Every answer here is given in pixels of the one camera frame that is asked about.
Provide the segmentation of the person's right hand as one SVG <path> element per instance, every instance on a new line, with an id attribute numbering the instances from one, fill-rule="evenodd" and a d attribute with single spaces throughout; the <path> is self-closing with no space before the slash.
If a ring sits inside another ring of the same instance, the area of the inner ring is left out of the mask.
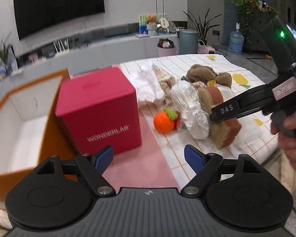
<path id="1" fill-rule="evenodd" d="M 294 130 L 296 128 L 296 112 L 289 116 L 283 122 L 283 125 L 288 130 Z M 271 133 L 273 135 L 278 134 L 279 147 L 284 150 L 291 166 L 296 170 L 296 139 L 281 133 L 273 121 L 271 123 Z"/>

